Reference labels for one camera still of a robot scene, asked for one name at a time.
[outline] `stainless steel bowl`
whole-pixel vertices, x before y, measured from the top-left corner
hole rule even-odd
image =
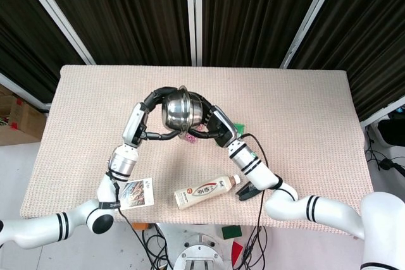
[[[198,126],[203,120],[202,106],[197,97],[181,86],[163,100],[162,122],[169,130],[181,131],[179,136],[183,137],[189,128]]]

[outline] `green object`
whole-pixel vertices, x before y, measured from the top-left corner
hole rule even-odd
[[[222,227],[222,236],[224,240],[229,238],[240,237],[242,236],[242,230],[240,226],[226,226]]]
[[[245,125],[242,123],[234,123],[234,126],[237,130],[237,136],[240,137],[243,133],[245,133]]]

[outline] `black stripe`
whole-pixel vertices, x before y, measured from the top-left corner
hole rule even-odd
[[[62,212],[63,217],[65,218],[65,238],[64,240],[66,240],[69,236],[69,220],[68,220],[68,216],[66,215],[65,212]]]
[[[379,267],[381,269],[388,269],[388,270],[399,270],[398,268],[388,266],[386,264],[381,264],[379,262],[366,262],[365,264],[360,266],[360,270],[366,267]]]
[[[293,201],[296,201],[295,198],[294,198],[294,196],[292,196],[292,194],[291,194],[290,192],[288,192],[286,189],[278,188],[278,189],[276,189],[276,190],[284,191],[285,193],[287,193],[287,194],[289,194],[289,195],[291,196],[291,198],[292,198]]]
[[[113,173],[115,173],[115,174],[117,174],[117,175],[124,176],[124,177],[129,177],[129,176],[131,176],[130,174],[123,174],[123,173],[114,171],[114,170],[112,170],[112,169],[110,169],[110,171],[113,172]]]
[[[232,153],[230,155],[230,159],[234,158],[236,156],[236,154],[238,154],[240,152],[240,150],[242,150],[244,147],[246,147],[246,144],[241,145],[234,153]]]
[[[256,156],[249,164],[247,164],[241,171],[245,171],[252,163],[254,163],[255,160],[257,160],[259,157]]]
[[[87,216],[87,218],[86,218],[86,224],[87,224],[87,221],[89,220],[89,217],[90,217],[90,215],[95,211],[95,210],[98,210],[99,208],[95,208],[93,211],[91,211],[90,213],[89,213],[89,215]]]
[[[315,204],[316,201],[319,199],[319,196],[315,197],[314,203],[312,204],[312,220],[316,223],[315,221]]]
[[[123,181],[124,183],[126,183],[126,182],[128,181],[128,178],[127,178],[126,180],[123,180],[123,179],[118,178],[118,177],[115,177],[115,176],[114,176],[114,179],[115,179],[115,180],[118,180],[118,181]]]
[[[314,195],[311,195],[311,197],[308,199],[308,203],[306,204],[306,218],[308,218],[308,221],[311,221],[311,219],[309,218],[309,204],[311,203],[313,197]]]
[[[62,239],[62,218],[61,218],[59,213],[56,213],[56,216],[58,217],[58,221],[59,221],[59,238],[58,238],[58,242],[60,242],[61,239]]]
[[[261,163],[261,161],[258,161],[251,169],[245,172],[245,175],[248,175],[250,172],[252,172],[258,165]]]

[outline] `black cable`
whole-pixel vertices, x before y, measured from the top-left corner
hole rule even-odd
[[[168,253],[167,253],[167,242],[166,242],[166,239],[165,239],[165,237],[163,236],[163,234],[162,234],[162,232],[160,231],[160,229],[159,229],[159,227],[158,227],[157,224],[154,224],[154,228],[156,229],[156,231],[158,232],[158,234],[159,234],[160,236],[162,236],[163,239],[165,240],[165,245],[164,245],[163,247],[165,248],[165,255],[166,255],[166,257],[167,257],[167,263],[168,263],[169,267],[173,269],[173,266],[172,266],[172,264],[171,264],[170,261],[169,261],[169,255],[168,255]]]
[[[405,158],[405,156],[397,156],[397,157],[392,158],[391,160],[397,159],[397,158]]]
[[[151,270],[153,270],[154,267],[157,269],[160,269],[159,262],[163,260],[163,256],[164,256],[164,255],[162,255],[162,256],[160,256],[160,255],[163,253],[163,250],[164,250],[164,248],[162,248],[159,251],[157,258],[155,258],[155,260],[153,262],[153,266],[151,267]]]
[[[146,256],[149,259],[149,262],[151,263],[152,267],[154,268],[154,263],[152,262],[151,256],[149,255],[149,252],[146,248],[146,246],[144,245],[144,243],[142,242],[142,240],[140,239],[138,233],[135,231],[134,227],[132,227],[130,221],[128,220],[128,218],[121,212],[121,208],[118,208],[118,212],[120,213],[120,215],[124,218],[124,220],[127,222],[127,224],[129,224],[129,227],[131,227],[132,232],[136,235],[136,237],[138,238],[140,244],[142,245],[142,247],[144,248],[145,252],[146,252]]]
[[[160,250],[160,252],[159,252],[157,255],[154,254],[154,253],[149,249],[149,242],[150,242],[154,237],[156,237],[157,239],[162,238],[162,239],[165,241],[165,244],[163,245],[163,247],[161,247],[161,250]],[[142,232],[142,239],[143,239],[143,241],[145,242],[145,239],[144,239],[144,232]],[[172,267],[171,264],[170,264],[170,261],[168,260],[166,239],[165,239],[162,235],[160,235],[160,234],[155,234],[155,235],[150,236],[150,237],[146,240],[145,244],[146,244],[146,248],[148,249],[149,254],[151,254],[153,257],[156,258],[156,259],[155,259],[155,262],[156,262],[156,260],[159,260],[159,261],[166,261],[167,264],[173,269],[173,267]]]
[[[254,139],[254,141],[259,146],[260,151],[261,151],[261,153],[262,153],[262,155],[263,155],[263,157],[265,159],[266,166],[268,167],[267,156],[266,156],[266,153],[265,153],[263,147],[261,146],[259,140],[253,134],[250,134],[250,133],[243,134],[242,136],[240,136],[240,139],[243,139],[245,137],[252,137]],[[246,248],[245,248],[245,250],[243,252],[243,255],[242,255],[242,261],[240,262],[239,267],[236,267],[234,270],[241,270],[243,266],[245,267],[246,270],[250,270],[251,267],[255,266],[261,259],[263,260],[262,270],[265,269],[265,266],[266,266],[265,250],[266,250],[266,247],[267,247],[267,230],[266,230],[265,227],[260,226],[260,217],[261,217],[261,212],[263,210],[263,201],[264,201],[264,199],[265,199],[265,191],[262,191],[257,225],[254,227],[252,233],[249,236]],[[266,245],[265,245],[264,248],[261,245],[261,241],[260,241],[260,231],[262,229],[264,229],[265,233],[266,233]],[[253,247],[254,247],[256,242],[259,244],[261,255],[259,256],[259,258],[257,259],[257,261],[254,264],[251,264],[252,250],[253,250]]]
[[[156,237],[157,235],[152,235],[150,236],[147,240],[145,240],[145,230],[142,230],[142,243],[145,245],[145,248],[147,250],[147,253],[150,254],[151,256],[158,258],[159,254],[156,255],[155,253],[152,252],[152,250],[149,248],[149,242],[151,241],[152,238]]]
[[[368,149],[365,150],[364,153],[367,154],[367,152],[369,152],[370,155],[371,155],[371,157],[370,157],[370,159],[367,159],[367,162],[375,161],[375,162],[377,163],[377,168],[378,168],[378,170],[380,170],[380,168],[381,168],[380,163],[381,163],[382,161],[378,159],[378,157],[375,155],[375,153],[380,154],[380,155],[382,155],[382,156],[384,157],[384,159],[389,159],[389,160],[391,160],[391,161],[392,161],[393,159],[397,159],[397,158],[405,158],[405,156],[397,156],[397,157],[393,157],[393,158],[388,158],[387,156],[385,156],[384,153],[381,153],[381,152],[379,152],[379,151],[374,150],[373,147],[372,147],[372,144],[374,143],[374,140],[372,140],[371,137],[370,137],[369,129],[370,129],[370,126],[367,126],[367,127],[366,127],[366,133],[367,133],[367,137],[368,137]]]

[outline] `cable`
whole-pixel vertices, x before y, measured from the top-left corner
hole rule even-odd
[[[265,159],[266,166],[268,167],[267,156],[266,156],[266,153],[265,153],[263,147],[261,146],[259,140],[253,134],[250,134],[250,133],[243,134],[242,136],[240,136],[240,139],[243,139],[245,137],[252,137],[254,139],[254,141],[259,146],[260,151],[261,151],[261,153],[262,153],[262,155],[263,155],[263,157]],[[261,217],[261,211],[263,210],[263,201],[264,201],[264,199],[265,199],[265,191],[262,191],[257,225],[254,227],[252,233],[249,236],[249,239],[247,241],[247,245],[246,245],[246,247],[245,247],[245,249],[243,251],[242,261],[240,262],[240,265],[238,267],[236,267],[234,270],[241,270],[243,266],[245,267],[246,270],[251,270],[251,267],[255,266],[260,260],[263,260],[262,270],[264,270],[265,267],[266,267],[265,250],[266,250],[266,247],[267,247],[267,240],[268,240],[267,239],[267,230],[266,230],[266,228],[264,226],[260,226],[260,217]],[[265,231],[265,235],[266,235],[266,245],[265,245],[264,248],[261,245],[261,241],[260,241],[260,232],[261,232],[262,229]],[[251,264],[252,251],[253,251],[253,247],[254,247],[256,242],[259,244],[261,255],[259,256],[259,258],[257,259],[256,262]]]
[[[130,221],[128,220],[128,218],[127,218],[124,214],[122,214],[121,208],[118,208],[118,212],[119,212],[120,215],[124,218],[124,220],[127,222],[127,224],[129,224],[129,227],[131,227],[132,232],[136,235],[136,237],[138,238],[140,244],[141,244],[142,247],[144,248],[144,250],[145,250],[145,252],[146,252],[146,256],[147,256],[147,258],[149,259],[149,262],[150,262],[151,265],[152,265],[152,269],[155,268],[155,270],[160,270],[158,267],[155,267],[155,266],[154,266],[154,262],[152,261],[151,256],[149,255],[148,249],[146,248],[146,246],[144,245],[144,243],[143,243],[142,240],[140,239],[140,237],[139,237],[138,233],[135,231],[134,227],[132,227],[132,225],[131,225]]]
[[[158,232],[158,234],[159,234],[160,236],[162,236],[163,239],[165,240],[165,245],[164,245],[163,247],[165,248],[165,255],[166,255],[166,258],[167,258],[167,263],[168,263],[169,267],[173,269],[173,266],[170,264],[170,261],[169,261],[169,255],[167,254],[167,242],[166,242],[166,238],[163,236],[163,234],[162,234],[162,232],[160,231],[160,229],[159,229],[159,227],[158,227],[157,224],[154,224],[154,227],[155,227],[156,231]]]
[[[397,159],[397,158],[405,158],[405,156],[397,156],[397,157],[392,158],[391,160]]]
[[[367,154],[367,152],[370,152],[371,157],[370,157],[370,159],[367,159],[367,162],[375,161],[375,162],[377,163],[377,168],[378,168],[378,170],[380,170],[380,169],[382,168],[381,163],[384,161],[384,159],[389,159],[389,160],[392,161],[392,160],[397,159],[397,158],[405,158],[405,156],[397,156],[397,157],[393,157],[393,158],[388,158],[387,156],[385,156],[384,153],[381,153],[381,152],[379,152],[379,151],[374,150],[373,147],[372,147],[372,144],[374,143],[374,140],[372,140],[371,137],[370,137],[369,129],[370,129],[370,126],[367,126],[367,127],[366,127],[366,133],[367,133],[367,137],[368,137],[368,149],[365,150],[364,153]],[[384,157],[383,161],[379,160],[379,159],[377,158],[377,156],[375,155],[375,153],[378,153],[378,154],[382,155],[382,156]]]

